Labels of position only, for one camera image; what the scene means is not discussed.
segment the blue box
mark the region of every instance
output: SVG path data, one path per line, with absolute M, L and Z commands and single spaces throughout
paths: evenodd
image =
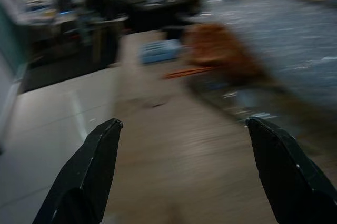
M 177 39 L 145 44 L 140 53 L 143 64 L 176 59 L 182 46 Z

